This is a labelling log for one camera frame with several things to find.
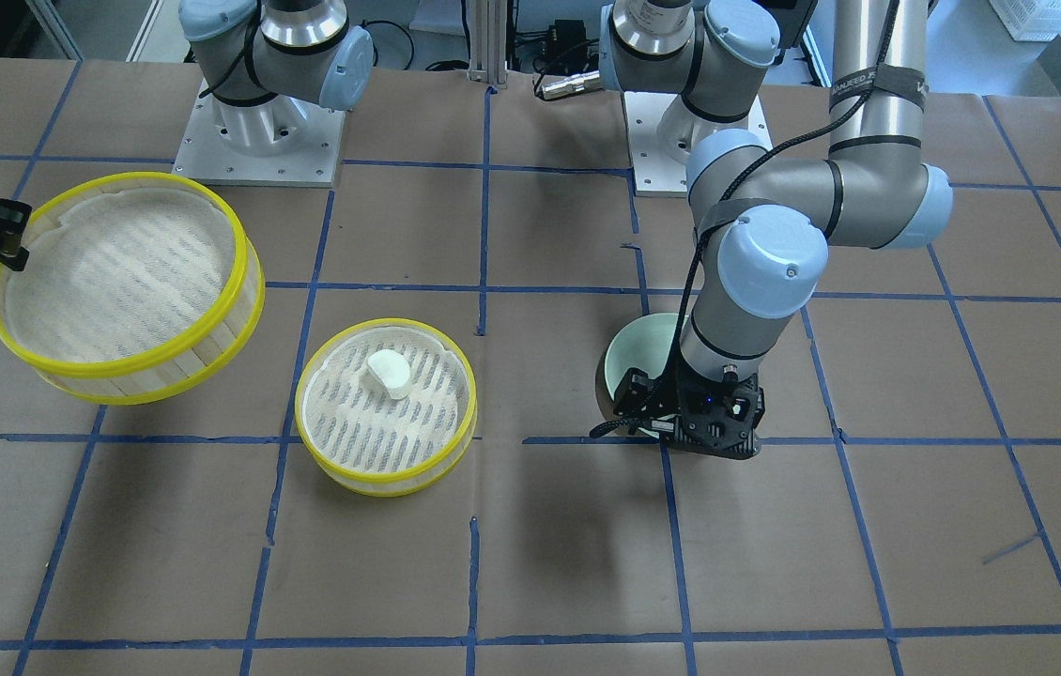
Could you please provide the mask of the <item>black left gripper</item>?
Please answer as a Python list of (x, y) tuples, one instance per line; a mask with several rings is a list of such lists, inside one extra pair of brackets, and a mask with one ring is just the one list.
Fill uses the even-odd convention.
[(760, 452), (756, 427), (765, 415), (765, 391), (755, 374), (740, 379), (725, 372), (715, 382), (688, 365), (655, 378), (630, 368), (613, 394), (613, 412), (611, 429), (654, 434), (675, 450), (750, 460)]

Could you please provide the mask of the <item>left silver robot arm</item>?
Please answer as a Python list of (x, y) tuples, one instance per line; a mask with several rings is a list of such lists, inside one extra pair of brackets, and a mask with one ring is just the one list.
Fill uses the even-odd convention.
[(599, 72), (616, 91), (675, 94), (715, 132), (689, 148), (695, 252), (662, 367), (626, 362), (612, 418), (669, 448), (759, 450), (763, 358), (814, 294), (831, 247), (920, 248), (954, 192), (922, 159), (926, 1), (839, 1), (827, 127), (766, 148), (741, 127), (779, 52), (754, 1), (616, 1), (602, 8)]

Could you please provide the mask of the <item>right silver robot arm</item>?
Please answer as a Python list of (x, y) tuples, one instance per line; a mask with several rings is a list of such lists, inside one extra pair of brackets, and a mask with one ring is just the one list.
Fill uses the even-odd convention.
[[(371, 76), (373, 42), (342, 1), (182, 1), (184, 38), (214, 99), (219, 129), (243, 157), (285, 154), (300, 103), (353, 110)], [(0, 198), (0, 265), (25, 267), (32, 208)]]

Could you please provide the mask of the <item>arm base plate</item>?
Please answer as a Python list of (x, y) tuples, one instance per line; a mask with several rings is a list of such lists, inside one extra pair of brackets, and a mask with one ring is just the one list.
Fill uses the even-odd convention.
[(625, 91), (623, 108), (638, 196), (684, 197), (690, 151), (717, 131), (746, 129), (760, 146), (772, 146), (760, 100), (732, 123), (699, 118), (675, 94)]
[(346, 121), (347, 112), (289, 96), (255, 107), (206, 96), (192, 107), (173, 172), (208, 187), (331, 189)]

